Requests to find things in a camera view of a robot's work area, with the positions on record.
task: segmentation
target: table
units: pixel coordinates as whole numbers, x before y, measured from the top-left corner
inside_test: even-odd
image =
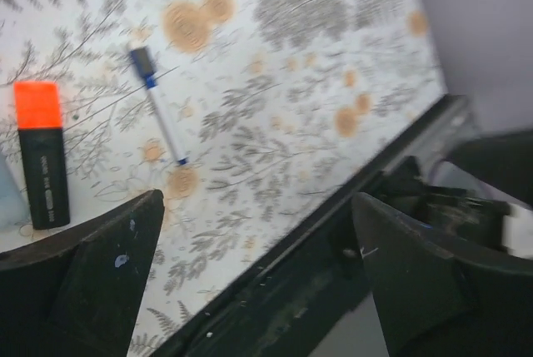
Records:
[[[12,83],[58,82],[72,224],[156,187],[166,213],[131,355],[149,355],[443,93],[418,0],[0,0]],[[176,167],[127,56],[150,46],[189,151]],[[0,250],[60,230],[28,223]]]

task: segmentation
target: marker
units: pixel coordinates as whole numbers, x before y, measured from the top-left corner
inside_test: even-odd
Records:
[[[33,228],[70,223],[59,92],[54,82],[15,82],[18,139]]]
[[[172,120],[172,116],[168,110],[168,103],[165,101],[161,91],[157,88],[156,83],[156,71],[152,64],[152,60],[148,55],[147,47],[143,46],[140,42],[130,43],[130,56],[132,57],[133,64],[137,69],[137,74],[144,81],[150,98],[156,108],[159,122],[167,139],[167,143],[172,150],[174,160],[179,165],[187,164],[187,155],[185,148],[183,147],[182,140],[179,137],[179,131],[176,123]]]

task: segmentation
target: light blue object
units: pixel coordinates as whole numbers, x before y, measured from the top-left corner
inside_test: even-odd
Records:
[[[27,221],[29,210],[13,180],[5,157],[0,154],[0,228]]]

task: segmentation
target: black highlighter body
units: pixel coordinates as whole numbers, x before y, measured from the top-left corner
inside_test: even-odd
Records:
[[[33,228],[70,223],[62,128],[19,129],[27,198]]]

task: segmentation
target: gray wall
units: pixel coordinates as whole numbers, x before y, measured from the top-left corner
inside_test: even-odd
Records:
[[[533,0],[422,0],[451,93],[488,131],[533,126]]]

